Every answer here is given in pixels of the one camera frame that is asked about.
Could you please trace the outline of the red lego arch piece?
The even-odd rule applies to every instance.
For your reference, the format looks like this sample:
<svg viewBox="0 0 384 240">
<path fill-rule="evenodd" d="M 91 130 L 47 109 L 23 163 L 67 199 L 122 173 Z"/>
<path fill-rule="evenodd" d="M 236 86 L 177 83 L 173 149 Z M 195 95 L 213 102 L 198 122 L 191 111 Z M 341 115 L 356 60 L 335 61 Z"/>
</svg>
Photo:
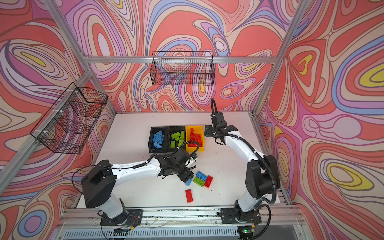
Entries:
<svg viewBox="0 0 384 240">
<path fill-rule="evenodd" d="M 190 140 L 189 142 L 192 142 L 192 143 L 188 143 L 187 146 L 189 148 L 197 148 L 197 147 L 202 147 L 202 139 L 201 139 L 201 135 L 196 135 L 194 134 L 193 136 L 190 136 Z"/>
</svg>

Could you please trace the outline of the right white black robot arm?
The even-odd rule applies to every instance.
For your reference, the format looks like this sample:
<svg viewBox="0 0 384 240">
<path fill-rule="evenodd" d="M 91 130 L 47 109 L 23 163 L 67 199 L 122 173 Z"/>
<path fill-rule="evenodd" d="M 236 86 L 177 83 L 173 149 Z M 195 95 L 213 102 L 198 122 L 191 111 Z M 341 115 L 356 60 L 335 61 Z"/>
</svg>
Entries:
<svg viewBox="0 0 384 240">
<path fill-rule="evenodd" d="M 265 155 L 245 140 L 238 129 L 228 125 L 222 112 L 211 113 L 212 124 L 205 127 L 205 137 L 220 140 L 219 145 L 230 147 L 247 163 L 245 185 L 246 192 L 235 205 L 242 213 L 258 208 L 262 203 L 273 205 L 280 188 L 277 160 Z"/>
</svg>

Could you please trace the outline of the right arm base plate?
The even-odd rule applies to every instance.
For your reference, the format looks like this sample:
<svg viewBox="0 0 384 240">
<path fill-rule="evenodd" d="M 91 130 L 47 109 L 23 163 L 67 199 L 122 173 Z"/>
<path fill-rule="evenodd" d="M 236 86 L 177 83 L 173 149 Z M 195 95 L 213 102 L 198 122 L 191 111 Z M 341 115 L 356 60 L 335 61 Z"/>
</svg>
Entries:
<svg viewBox="0 0 384 240">
<path fill-rule="evenodd" d="M 239 207 L 221 208 L 217 212 L 217 216 L 221 217 L 223 224 L 254 224 L 258 225 L 262 222 L 259 211 L 251 210 L 243 212 Z"/>
</svg>

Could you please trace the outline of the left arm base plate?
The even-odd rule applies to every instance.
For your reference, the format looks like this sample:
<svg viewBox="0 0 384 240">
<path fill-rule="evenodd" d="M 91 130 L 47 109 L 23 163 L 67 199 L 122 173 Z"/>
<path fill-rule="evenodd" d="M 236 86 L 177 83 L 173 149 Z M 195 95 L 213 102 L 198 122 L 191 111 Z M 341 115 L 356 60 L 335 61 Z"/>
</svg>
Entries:
<svg viewBox="0 0 384 240">
<path fill-rule="evenodd" d="M 123 211 L 117 217 L 111 219 L 103 211 L 98 211 L 98 216 L 101 217 L 101 226 L 131 226 L 136 227 L 141 224 L 144 210 L 128 209 Z"/>
</svg>

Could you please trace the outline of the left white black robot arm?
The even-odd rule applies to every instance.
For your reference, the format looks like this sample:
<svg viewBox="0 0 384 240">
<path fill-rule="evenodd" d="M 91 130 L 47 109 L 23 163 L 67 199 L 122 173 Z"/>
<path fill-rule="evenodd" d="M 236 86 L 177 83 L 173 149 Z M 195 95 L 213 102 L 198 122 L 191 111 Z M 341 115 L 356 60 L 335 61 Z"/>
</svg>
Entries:
<svg viewBox="0 0 384 240">
<path fill-rule="evenodd" d="M 116 186 L 138 179 L 176 175 L 186 183 L 193 178 L 197 167 L 197 152 L 188 153 L 178 148 L 172 153 L 152 154 L 146 161 L 130 164 L 111 164 L 109 160 L 100 161 L 81 180 L 85 206 L 99 209 L 109 219 L 125 215 L 125 207 L 113 195 Z"/>
</svg>

